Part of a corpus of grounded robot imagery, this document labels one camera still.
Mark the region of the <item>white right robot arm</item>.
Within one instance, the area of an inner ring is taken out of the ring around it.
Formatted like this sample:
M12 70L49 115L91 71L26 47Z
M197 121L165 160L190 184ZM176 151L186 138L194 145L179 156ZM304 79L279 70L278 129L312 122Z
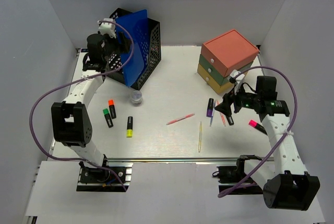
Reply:
M275 169L271 170L265 160L256 155L241 155L231 177L256 183L268 208L307 211L320 182L317 176L309 174L293 135L288 131L290 111L285 101L277 99L277 80L271 76L258 76L256 88L246 92L243 79L244 75L230 78L234 87L215 109L226 116L229 124L233 124L232 113L241 108L253 109L267 133Z

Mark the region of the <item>clear paper clip container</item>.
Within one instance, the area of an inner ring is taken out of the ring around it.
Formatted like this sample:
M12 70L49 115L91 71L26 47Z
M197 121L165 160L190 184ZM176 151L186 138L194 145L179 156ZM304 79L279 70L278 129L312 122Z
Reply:
M140 105L143 101L142 93L139 90L134 90L131 93L130 100L133 105Z

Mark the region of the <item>blue plastic folder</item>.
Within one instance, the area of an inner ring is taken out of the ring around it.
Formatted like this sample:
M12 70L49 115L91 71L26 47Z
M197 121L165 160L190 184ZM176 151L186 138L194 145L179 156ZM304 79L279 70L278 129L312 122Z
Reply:
M133 56L123 68L125 85L130 87L137 81L147 66L149 53L147 10L131 13L119 9L115 21L129 32L134 42Z

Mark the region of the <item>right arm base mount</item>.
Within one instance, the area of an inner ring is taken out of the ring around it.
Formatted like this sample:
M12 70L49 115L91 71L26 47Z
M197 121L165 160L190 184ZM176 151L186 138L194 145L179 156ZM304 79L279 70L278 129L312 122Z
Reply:
M229 189L246 176L244 173L244 164L246 160L259 160L261 158L255 155L241 155L236 165L233 166L218 166L217 171L212 173L213 178L217 178L219 185L219 192L221 193L225 189ZM234 190L231 195L262 195L263 191L258 185L250 187L241 186Z

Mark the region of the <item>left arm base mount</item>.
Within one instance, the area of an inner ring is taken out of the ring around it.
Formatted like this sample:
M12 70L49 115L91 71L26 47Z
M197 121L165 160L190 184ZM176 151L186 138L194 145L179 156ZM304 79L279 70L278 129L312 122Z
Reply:
M112 172L86 166L82 161L79 165L77 192L125 193L123 186ZM125 188L128 189L132 175L132 165L129 163L115 163L115 166L111 166L110 169L117 174Z

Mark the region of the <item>green drawer box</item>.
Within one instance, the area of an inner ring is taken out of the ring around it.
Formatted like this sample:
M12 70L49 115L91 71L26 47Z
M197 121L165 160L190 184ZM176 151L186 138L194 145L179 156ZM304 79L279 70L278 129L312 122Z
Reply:
M218 86L222 86L228 82L227 78L233 70L241 72L250 68L258 53L259 49L245 56L243 54L240 56L228 54L218 58L210 51L201 50L197 71L205 82L215 81Z

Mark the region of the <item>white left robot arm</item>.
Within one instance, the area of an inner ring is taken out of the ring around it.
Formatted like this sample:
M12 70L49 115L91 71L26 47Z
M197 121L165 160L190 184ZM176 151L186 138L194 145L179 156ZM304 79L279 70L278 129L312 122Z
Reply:
M109 72L113 55L130 53L132 39L121 32L117 37L100 32L87 37L87 53L82 62L81 80L62 101L51 107L54 139L73 150L82 162L94 165L92 175L100 182L110 177L110 168L105 166L104 154L92 140L92 124L87 107L97 89Z

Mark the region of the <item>orange drawer box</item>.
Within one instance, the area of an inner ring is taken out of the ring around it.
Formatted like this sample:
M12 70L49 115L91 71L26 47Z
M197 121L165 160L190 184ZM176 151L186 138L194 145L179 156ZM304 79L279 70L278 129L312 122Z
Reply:
M225 32L224 34L215 37L202 44L201 50L210 51L216 57L225 57L228 54L240 56L243 54L251 54L258 48L250 43L235 29Z

